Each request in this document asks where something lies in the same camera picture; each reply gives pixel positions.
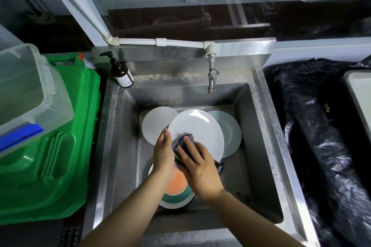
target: soap dispenser bottle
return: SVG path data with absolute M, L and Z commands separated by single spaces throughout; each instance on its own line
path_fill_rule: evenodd
M 101 53 L 100 56 L 109 57 L 109 61 L 112 65 L 111 73 L 115 77 L 118 85 L 124 88 L 129 88 L 135 85 L 134 78 L 131 75 L 126 64 L 123 62 L 119 62 L 116 58 L 114 58 L 111 51 Z

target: faucet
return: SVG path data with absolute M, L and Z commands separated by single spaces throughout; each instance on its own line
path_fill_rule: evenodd
M 215 63 L 215 54 L 210 53 L 209 55 L 209 87 L 207 88 L 207 92 L 210 94 L 215 92 L 215 81 L 219 77 L 219 71 L 214 68 L 214 63 Z

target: stainless steel sink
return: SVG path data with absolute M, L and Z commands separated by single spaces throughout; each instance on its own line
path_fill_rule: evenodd
M 96 185 L 90 192 L 83 236 L 147 177 L 153 146 L 144 139 L 141 123 L 151 109 L 169 106 L 178 112 L 217 109 L 234 116 L 243 139 L 239 149 L 223 159 L 220 177 L 225 189 L 305 245 L 319 246 L 261 64 L 246 57 L 216 58 L 220 76 L 212 94 L 207 93 L 207 58 L 132 61 L 128 66 L 136 85 L 127 90 L 109 79 L 95 159 Z M 159 207 L 142 245 L 212 242 L 237 244 L 218 214 L 196 196 L 180 209 Z

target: transparent plastic box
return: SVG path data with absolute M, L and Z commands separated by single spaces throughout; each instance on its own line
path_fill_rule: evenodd
M 66 86 L 36 46 L 0 52 L 0 158 L 72 118 Z

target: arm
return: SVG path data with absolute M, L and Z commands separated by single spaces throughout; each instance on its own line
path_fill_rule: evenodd
M 179 154 L 187 166 L 182 168 L 188 184 L 196 195 L 220 214 L 221 220 L 243 246 L 303 247 L 293 237 L 276 227 L 239 202 L 221 184 L 213 157 L 207 148 L 188 139 L 184 141 L 195 162 L 178 147 Z
M 171 135 L 166 127 L 155 145 L 151 174 L 80 242 L 79 247 L 136 246 L 175 173 Z

